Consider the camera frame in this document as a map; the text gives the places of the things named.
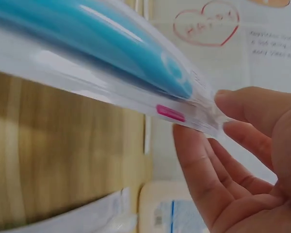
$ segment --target wooden cabinet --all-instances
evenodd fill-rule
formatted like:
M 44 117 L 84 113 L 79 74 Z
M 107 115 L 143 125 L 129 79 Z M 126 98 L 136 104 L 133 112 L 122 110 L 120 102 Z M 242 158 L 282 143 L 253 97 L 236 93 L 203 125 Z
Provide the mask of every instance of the wooden cabinet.
M 0 73 L 0 229 L 151 177 L 144 115 Z

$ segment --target pink tab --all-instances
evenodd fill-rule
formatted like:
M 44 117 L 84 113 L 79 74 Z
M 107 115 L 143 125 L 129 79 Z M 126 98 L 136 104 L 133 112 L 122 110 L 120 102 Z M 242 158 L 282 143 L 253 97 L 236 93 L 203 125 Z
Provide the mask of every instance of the pink tab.
M 175 110 L 172 110 L 171 108 L 167 108 L 163 105 L 157 105 L 156 106 L 156 111 L 158 112 L 158 114 L 161 114 L 165 117 L 169 117 L 181 122 L 185 122 L 185 117 L 182 113 L 179 113 Z

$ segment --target blue plastic item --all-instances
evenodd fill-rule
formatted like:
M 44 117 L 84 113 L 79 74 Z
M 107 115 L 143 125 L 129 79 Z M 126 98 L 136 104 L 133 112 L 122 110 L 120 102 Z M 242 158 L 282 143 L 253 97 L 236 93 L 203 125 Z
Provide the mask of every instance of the blue plastic item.
M 190 74 L 159 41 L 104 0 L 0 0 L 0 18 L 189 99 Z

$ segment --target finger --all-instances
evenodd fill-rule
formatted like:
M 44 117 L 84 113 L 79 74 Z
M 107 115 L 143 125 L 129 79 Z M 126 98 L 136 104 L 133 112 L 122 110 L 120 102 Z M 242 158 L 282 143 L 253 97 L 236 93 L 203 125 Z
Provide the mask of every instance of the finger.
M 269 170 L 274 171 L 272 164 L 272 140 L 241 121 L 230 121 L 224 124 L 224 132 L 239 145 L 253 153 Z
M 211 228 L 234 198 L 220 182 L 211 164 L 205 147 L 208 141 L 202 133 L 175 125 L 174 141 L 191 196 L 206 225 Z
M 272 190 L 273 185 L 253 176 L 252 173 L 234 159 L 219 142 L 212 138 L 209 139 L 209 142 L 214 153 L 236 183 L 246 188 L 253 195 L 269 193 Z
M 232 179 L 226 168 L 222 165 L 221 161 L 218 159 L 215 152 L 211 148 L 209 142 L 205 143 L 205 150 L 220 182 L 230 192 L 230 194 L 233 195 L 234 199 L 244 198 L 252 195 L 247 189 L 240 186 Z
M 249 122 L 269 137 L 279 119 L 291 110 L 290 93 L 258 87 L 219 91 L 215 102 L 228 117 Z

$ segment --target clear plastic bag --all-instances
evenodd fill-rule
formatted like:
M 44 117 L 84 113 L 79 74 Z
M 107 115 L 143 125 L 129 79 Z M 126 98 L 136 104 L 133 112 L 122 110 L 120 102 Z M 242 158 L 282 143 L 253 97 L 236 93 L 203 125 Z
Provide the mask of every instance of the clear plastic bag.
M 225 121 L 200 71 L 119 0 L 0 0 L 0 71 L 212 136 Z

